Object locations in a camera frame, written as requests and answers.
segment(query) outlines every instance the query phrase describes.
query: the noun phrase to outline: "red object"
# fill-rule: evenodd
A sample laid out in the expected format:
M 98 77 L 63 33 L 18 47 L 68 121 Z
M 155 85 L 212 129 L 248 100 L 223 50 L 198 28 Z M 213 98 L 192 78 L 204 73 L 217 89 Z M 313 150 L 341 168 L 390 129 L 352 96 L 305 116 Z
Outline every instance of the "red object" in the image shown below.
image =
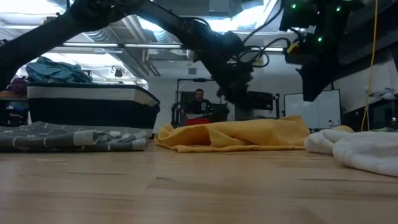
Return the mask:
M 195 118 L 195 119 L 188 119 L 185 122 L 186 126 L 191 126 L 196 124 L 210 124 L 210 120 L 208 118 Z

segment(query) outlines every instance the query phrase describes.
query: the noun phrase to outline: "yellow cloth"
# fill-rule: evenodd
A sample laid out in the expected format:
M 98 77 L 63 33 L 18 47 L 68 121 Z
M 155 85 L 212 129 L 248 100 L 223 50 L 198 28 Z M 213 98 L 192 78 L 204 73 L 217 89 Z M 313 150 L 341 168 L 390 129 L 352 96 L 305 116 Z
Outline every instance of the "yellow cloth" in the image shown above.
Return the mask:
M 166 125 L 155 136 L 155 143 L 178 152 L 229 152 L 304 149 L 310 134 L 300 116 L 279 120 L 200 124 L 174 129 Z

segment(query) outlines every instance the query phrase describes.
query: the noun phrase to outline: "man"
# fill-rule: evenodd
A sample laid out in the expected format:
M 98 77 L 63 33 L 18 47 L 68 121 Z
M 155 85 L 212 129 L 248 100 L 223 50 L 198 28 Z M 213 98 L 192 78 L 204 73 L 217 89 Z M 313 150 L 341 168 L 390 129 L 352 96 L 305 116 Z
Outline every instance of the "man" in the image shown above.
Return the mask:
M 191 102 L 187 108 L 188 113 L 193 114 L 203 114 L 206 112 L 207 108 L 211 106 L 210 101 L 203 99 L 203 90 L 197 89 L 195 91 L 195 100 Z

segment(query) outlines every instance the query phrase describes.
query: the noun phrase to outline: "white cloth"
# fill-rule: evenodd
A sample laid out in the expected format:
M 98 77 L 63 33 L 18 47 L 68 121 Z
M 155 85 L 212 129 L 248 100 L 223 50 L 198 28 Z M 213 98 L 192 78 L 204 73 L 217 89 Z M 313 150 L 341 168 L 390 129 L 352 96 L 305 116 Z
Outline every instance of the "white cloth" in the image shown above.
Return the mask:
M 304 142 L 308 152 L 333 154 L 342 164 L 398 177 L 398 133 L 323 130 Z

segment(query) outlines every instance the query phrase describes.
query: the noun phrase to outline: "gray patterned cloth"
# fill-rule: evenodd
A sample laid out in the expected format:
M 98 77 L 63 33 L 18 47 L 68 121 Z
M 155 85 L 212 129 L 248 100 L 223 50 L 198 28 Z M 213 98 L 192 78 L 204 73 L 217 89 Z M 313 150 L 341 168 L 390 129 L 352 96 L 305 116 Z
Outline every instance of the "gray patterned cloth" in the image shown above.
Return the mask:
M 148 134 L 123 134 L 76 126 L 36 122 L 18 128 L 0 127 L 0 152 L 142 151 Z

